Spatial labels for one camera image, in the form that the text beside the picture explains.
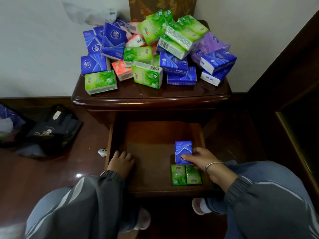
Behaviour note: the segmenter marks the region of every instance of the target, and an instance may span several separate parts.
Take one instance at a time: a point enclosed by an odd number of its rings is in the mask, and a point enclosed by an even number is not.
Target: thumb
[[[194,162],[196,157],[194,155],[191,154],[182,154],[181,155],[182,159],[189,161],[189,162]]]

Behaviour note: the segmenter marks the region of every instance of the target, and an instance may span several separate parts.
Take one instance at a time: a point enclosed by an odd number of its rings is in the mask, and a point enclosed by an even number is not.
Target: white game controller
[[[101,155],[102,157],[105,157],[107,154],[107,149],[106,148],[102,148],[98,151],[99,155]]]

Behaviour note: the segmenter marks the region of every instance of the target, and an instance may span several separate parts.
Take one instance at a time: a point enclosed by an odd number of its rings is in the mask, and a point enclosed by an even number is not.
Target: person's left hand
[[[119,152],[116,151],[110,163],[108,164],[107,170],[117,172],[124,180],[126,180],[130,170],[134,165],[134,162],[135,161],[132,159],[132,154],[129,153],[126,155],[126,152],[123,151],[119,157]]]

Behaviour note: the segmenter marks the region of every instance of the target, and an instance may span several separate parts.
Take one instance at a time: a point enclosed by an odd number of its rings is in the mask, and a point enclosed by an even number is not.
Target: person
[[[119,232],[147,229],[149,212],[123,195],[133,165],[130,153],[116,151],[100,176],[83,177],[74,187],[45,195],[27,220],[25,238],[113,239]]]
[[[227,215],[225,239],[319,238],[318,215],[302,181],[272,161],[227,166],[210,151],[195,148],[182,155],[206,171],[225,192],[223,199],[194,198],[199,215]]]

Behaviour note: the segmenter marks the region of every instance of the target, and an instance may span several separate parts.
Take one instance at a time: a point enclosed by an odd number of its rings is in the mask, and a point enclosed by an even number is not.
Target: drawer front
[[[215,196],[208,175],[201,171],[202,185],[172,186],[171,164],[175,164],[175,141],[191,140],[205,147],[201,125],[181,121],[124,122],[111,125],[105,169],[114,152],[133,154],[135,166],[127,191],[134,197]]]

